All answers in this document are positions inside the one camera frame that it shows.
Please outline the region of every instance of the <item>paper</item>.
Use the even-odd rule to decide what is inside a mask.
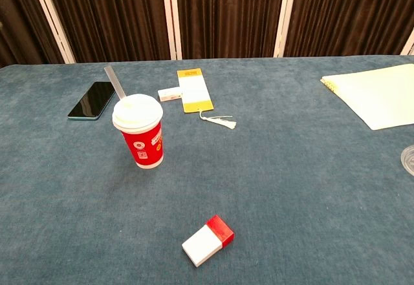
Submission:
[[[210,111],[213,103],[201,69],[178,70],[184,112]]]
[[[414,123],[414,64],[324,76],[321,82],[372,130]]]

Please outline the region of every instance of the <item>white cup lid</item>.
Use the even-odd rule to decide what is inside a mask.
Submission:
[[[155,98],[145,94],[132,94],[115,104],[112,121],[121,131],[145,132],[154,127],[161,117],[162,107]]]

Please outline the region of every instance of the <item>cup lid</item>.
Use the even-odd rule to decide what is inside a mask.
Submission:
[[[407,172],[414,176],[414,145],[408,146],[402,151],[401,162]]]
[[[132,94],[115,104],[112,121],[125,129],[144,130],[161,120],[161,104],[145,94]]]

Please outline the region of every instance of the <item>phone screen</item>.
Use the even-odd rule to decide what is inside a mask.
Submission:
[[[69,119],[96,120],[108,104],[114,88],[109,81],[96,81],[69,113]]]

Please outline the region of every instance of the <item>clear plastic container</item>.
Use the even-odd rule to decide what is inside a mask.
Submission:
[[[408,146],[402,151],[401,162],[407,172],[414,176],[414,145]]]

